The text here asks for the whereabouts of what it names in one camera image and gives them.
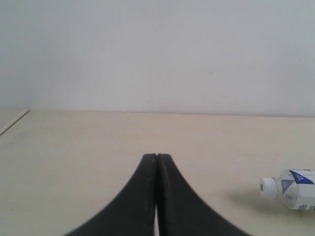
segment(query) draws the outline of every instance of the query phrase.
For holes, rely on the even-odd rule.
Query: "table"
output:
[[[259,179],[315,169],[315,119],[30,111],[0,138],[0,234],[64,235],[109,203],[142,154],[170,153],[196,193],[253,236],[314,235],[314,212]]]
[[[0,108],[0,136],[26,113],[26,109]]]

